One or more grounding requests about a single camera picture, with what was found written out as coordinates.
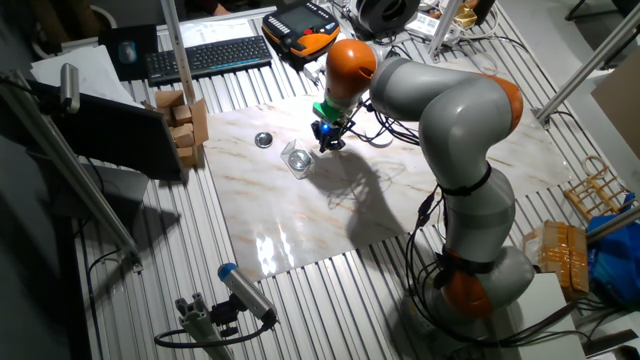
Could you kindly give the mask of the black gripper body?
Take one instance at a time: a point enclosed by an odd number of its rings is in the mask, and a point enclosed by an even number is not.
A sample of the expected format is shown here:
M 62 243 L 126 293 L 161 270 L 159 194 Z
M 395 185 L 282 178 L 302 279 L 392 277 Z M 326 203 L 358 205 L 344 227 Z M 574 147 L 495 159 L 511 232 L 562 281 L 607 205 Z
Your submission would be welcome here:
M 311 124 L 312 132 L 319 143 L 338 143 L 351 125 L 336 125 L 325 120 L 316 120 Z

